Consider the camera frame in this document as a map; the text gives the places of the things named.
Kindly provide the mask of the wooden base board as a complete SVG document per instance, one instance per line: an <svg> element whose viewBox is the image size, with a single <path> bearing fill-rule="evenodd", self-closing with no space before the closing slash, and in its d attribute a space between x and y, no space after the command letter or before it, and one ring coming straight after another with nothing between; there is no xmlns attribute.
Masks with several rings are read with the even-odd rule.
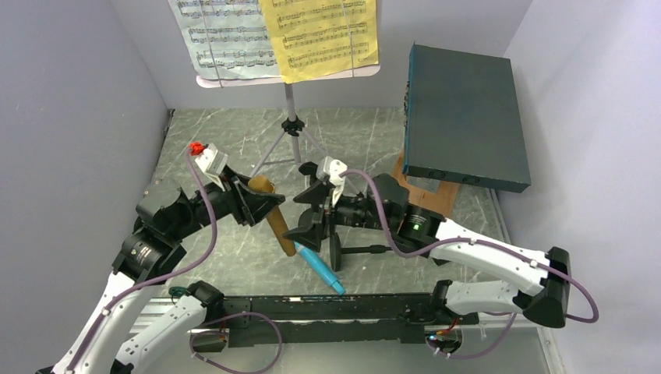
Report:
<svg viewBox="0 0 661 374"><path fill-rule="evenodd" d="M402 173L404 154L401 151L398 159L395 161L391 175L397 180L399 185L403 186L409 191L409 202L413 205L420 206L427 210L432 210L435 213L440 213L445 217L449 217L454 207L454 203L458 194L459 184L453 182L437 181L432 179L432 182L437 182L438 186L434 191L429 191L410 184L406 176Z"/></svg>

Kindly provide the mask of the lilac music stand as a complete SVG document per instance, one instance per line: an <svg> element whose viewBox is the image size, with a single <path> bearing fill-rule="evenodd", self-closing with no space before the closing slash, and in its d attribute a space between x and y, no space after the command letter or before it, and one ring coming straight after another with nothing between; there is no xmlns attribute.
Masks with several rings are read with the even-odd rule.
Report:
<svg viewBox="0 0 661 374"><path fill-rule="evenodd" d="M295 108L295 98L293 85L290 83L285 83L282 78L278 77L267 77L267 78L256 78L256 79L204 79L201 76L196 77L196 83L205 89L214 89L214 88L225 88L225 87L234 87L234 86L256 86L256 85L265 85L265 84L275 84L282 83L285 89L285 100L286 100L286 109L287 109L287 118L281 124L281 132L276 137L276 139L269 145L265 154L258 160L256 165L253 167L249 176L255 176L262 168L266 165L273 164L287 164L291 163L294 165L300 165L302 163L302 158L300 154L300 140L299 137L303 135L309 142L311 142L323 155L327 155L327 151L316 141L316 139L311 135L309 130L306 128L306 124L301 120ZM281 142L281 140L289 135L292 141L292 154L293 158L284 159L278 161L269 161L270 155L273 153L275 147Z"/></svg>

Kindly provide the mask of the blue microphone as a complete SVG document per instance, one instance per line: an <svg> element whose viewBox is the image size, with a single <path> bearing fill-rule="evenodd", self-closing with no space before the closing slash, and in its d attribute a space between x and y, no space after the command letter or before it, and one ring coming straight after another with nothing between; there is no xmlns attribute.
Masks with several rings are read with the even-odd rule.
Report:
<svg viewBox="0 0 661 374"><path fill-rule="evenodd" d="M343 295L345 293L345 289L341 282L334 274L334 272L328 267L328 265L317 255L317 253L312 249L299 244L298 242L294 242L294 244L297 253L311 267L317 276L338 295Z"/></svg>

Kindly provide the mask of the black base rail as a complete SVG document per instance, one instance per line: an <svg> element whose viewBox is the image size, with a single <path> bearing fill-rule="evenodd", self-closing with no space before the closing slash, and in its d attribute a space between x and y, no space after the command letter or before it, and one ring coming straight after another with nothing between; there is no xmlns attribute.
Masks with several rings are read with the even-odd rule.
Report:
<svg viewBox="0 0 661 374"><path fill-rule="evenodd" d="M212 307L204 328L228 334L232 348L257 344L395 340L422 344L450 325L474 326L476 313L455 316L428 293L232 296Z"/></svg>

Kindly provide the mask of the white sheet music page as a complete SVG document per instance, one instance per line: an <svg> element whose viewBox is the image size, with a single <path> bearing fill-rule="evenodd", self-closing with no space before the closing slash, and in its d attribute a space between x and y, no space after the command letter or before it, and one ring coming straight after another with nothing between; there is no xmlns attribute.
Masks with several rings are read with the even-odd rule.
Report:
<svg viewBox="0 0 661 374"><path fill-rule="evenodd" d="M199 77L234 80L279 76L258 1L178 0L168 4Z"/></svg>

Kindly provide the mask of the gold microphone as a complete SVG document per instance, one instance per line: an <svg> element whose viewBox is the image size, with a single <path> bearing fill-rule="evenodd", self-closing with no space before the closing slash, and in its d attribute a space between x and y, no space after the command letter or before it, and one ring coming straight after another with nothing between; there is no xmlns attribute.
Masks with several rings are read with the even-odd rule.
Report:
<svg viewBox="0 0 661 374"><path fill-rule="evenodd" d="M254 192L262 192L262 193L270 193L270 194L275 193L274 184L265 175L253 176L249 180L248 186ZM289 257L295 256L297 254L297 251L295 249L294 242L286 239L283 236L283 234L286 231L288 231L288 225L279 207L275 207L267 215L267 223L270 225L270 228L273 231L274 236L276 237L283 252Z"/></svg>

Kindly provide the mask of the yellow paper sheet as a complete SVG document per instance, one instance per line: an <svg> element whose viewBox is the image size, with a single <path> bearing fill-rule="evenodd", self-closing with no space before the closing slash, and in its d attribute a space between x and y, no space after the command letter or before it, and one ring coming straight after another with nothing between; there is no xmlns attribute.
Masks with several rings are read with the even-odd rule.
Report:
<svg viewBox="0 0 661 374"><path fill-rule="evenodd" d="M259 5L285 83L379 63L376 1L260 1Z"/></svg>

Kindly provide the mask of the black microphone stand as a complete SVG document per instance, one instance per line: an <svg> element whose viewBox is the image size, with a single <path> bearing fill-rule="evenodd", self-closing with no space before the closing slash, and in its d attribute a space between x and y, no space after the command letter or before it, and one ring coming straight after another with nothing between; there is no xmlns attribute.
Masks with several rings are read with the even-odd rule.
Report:
<svg viewBox="0 0 661 374"><path fill-rule="evenodd" d="M356 254L381 254L391 251L391 248L386 245L369 245L363 247L343 247L341 240L337 233L329 238L329 253L330 253L330 268L334 272L338 272L342 267L342 258L348 255Z"/></svg>
<svg viewBox="0 0 661 374"><path fill-rule="evenodd" d="M307 161L299 166L299 173L308 178L307 188L316 188L320 183L316 175L318 164Z"/></svg>

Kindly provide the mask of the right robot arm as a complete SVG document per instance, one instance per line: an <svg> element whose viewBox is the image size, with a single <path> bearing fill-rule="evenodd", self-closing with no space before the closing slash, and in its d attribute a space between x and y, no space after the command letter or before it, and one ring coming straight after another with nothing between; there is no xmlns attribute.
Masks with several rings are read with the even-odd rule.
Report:
<svg viewBox="0 0 661 374"><path fill-rule="evenodd" d="M390 175L377 175L373 184L375 192L334 197L337 187L313 178L294 198L310 207L305 212L309 219L285 237L313 250L328 240L331 265L336 268L341 257L338 226L385 231L405 255L418 256L421 248L429 246L424 257L437 265L459 263L494 278L477 284L437 281L429 312L438 323L487 312L521 313L541 326L565 326L571 274L568 251L558 247L539 251L494 241L411 204L409 191Z"/></svg>

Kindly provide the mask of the dark teal tilted board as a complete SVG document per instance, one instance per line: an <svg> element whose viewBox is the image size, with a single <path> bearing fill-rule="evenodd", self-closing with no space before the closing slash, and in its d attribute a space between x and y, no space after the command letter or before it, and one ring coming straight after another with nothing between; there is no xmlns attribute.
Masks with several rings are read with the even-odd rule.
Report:
<svg viewBox="0 0 661 374"><path fill-rule="evenodd" d="M521 193L531 184L511 60L413 44L404 175Z"/></svg>

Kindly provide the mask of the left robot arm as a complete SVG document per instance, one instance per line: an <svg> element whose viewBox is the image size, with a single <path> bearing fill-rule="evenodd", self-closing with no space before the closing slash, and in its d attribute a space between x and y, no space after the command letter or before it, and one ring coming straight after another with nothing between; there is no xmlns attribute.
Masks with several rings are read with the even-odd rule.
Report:
<svg viewBox="0 0 661 374"><path fill-rule="evenodd" d="M122 243L107 285L71 348L43 373L142 373L185 332L212 327L225 314L224 295L198 280L147 328L129 332L158 289L186 255L181 242L217 220L232 216L254 226L285 201L249 189L248 177L224 167L220 183L200 186L189 198L182 188L152 184L136 207L134 232Z"/></svg>

